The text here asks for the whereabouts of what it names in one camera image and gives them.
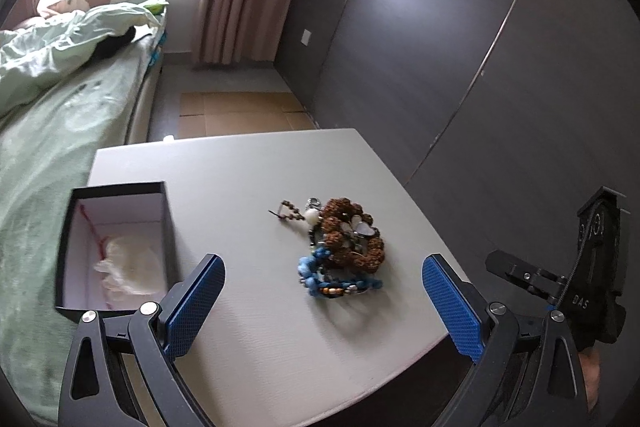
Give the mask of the person's right hand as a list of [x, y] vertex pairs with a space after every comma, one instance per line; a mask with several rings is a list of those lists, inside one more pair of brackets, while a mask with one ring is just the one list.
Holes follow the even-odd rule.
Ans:
[[578, 353], [582, 376], [584, 377], [588, 410], [592, 411], [599, 400], [600, 355], [595, 348], [587, 348]]

